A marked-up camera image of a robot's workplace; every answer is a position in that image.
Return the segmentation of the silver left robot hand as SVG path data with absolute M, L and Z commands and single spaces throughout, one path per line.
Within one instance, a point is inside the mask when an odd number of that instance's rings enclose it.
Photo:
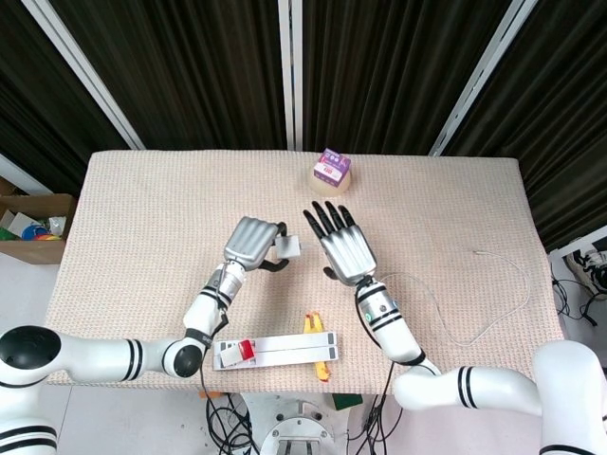
M 270 262 L 266 256 L 277 237 L 285 237 L 287 227 L 284 222 L 270 223 L 252 217 L 243 217 L 224 247 L 226 261 L 239 263 L 249 272 L 262 269 L 279 272 L 287 267 L 289 259 L 278 263 Z

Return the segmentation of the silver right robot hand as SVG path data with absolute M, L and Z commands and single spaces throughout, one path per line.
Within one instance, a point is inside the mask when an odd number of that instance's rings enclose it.
M 377 259 L 350 210 L 330 201 L 312 202 L 314 213 L 303 216 L 319 240 L 329 262 L 324 272 L 333 280 L 356 286 L 375 275 Z

